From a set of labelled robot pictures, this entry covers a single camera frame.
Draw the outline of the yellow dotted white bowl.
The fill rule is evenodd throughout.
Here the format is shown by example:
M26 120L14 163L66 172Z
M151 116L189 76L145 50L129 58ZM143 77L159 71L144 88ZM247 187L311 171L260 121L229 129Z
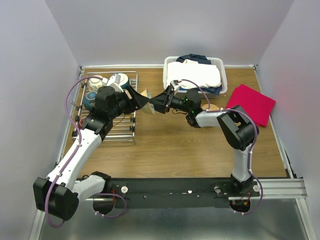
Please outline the yellow dotted white bowl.
M152 95L150 91L146 88L144 91L140 93L142 96L147 97L148 99L152 98ZM144 113L149 114L149 115L154 115L155 114L155 108L152 103L149 101L144 105L144 107L141 109Z

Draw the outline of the beige flower pattern bowl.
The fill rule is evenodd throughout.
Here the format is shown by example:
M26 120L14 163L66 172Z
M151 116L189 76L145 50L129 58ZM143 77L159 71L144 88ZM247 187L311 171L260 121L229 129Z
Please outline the beige flower pattern bowl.
M203 110L208 110L208 111L219 111L220 110L220 108L219 107L217 107L216 105L214 105L214 104L203 104L202 106L201 106L201 108L203 109Z

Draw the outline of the red glossy bowl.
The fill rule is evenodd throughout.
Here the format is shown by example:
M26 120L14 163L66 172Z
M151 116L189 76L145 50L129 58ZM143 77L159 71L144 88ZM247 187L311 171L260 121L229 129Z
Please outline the red glossy bowl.
M79 120L79 122L78 122L78 127L79 127L79 128L82 127L82 124L84 123L84 121L85 121L86 118L87 118L87 117L84 116L84 117L82 117L82 118Z

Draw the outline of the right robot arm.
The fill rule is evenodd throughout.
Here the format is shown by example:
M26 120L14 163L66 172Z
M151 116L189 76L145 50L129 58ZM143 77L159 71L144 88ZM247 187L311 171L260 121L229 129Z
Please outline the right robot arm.
M204 109L201 107L202 100L197 90L189 89L185 97L180 98L175 96L172 86L152 97L150 103L159 113L165 114L170 109L186 113L185 118L191 127L220 127L234 152L230 191L236 196L247 192L254 178L251 170L252 151L259 129L241 106L222 110Z

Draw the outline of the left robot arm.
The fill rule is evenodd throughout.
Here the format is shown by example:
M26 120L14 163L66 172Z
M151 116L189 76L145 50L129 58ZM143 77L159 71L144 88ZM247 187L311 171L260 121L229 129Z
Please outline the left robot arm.
M45 213L48 222L51 221L50 216L68 221L82 200L95 194L101 198L110 194L107 175L94 174L82 183L76 183L77 176L113 128L113 120L142 109L149 101L130 85L120 92L112 86L98 89L94 106L81 128L77 129L78 136L73 145L47 177L38 177L33 183L36 208Z

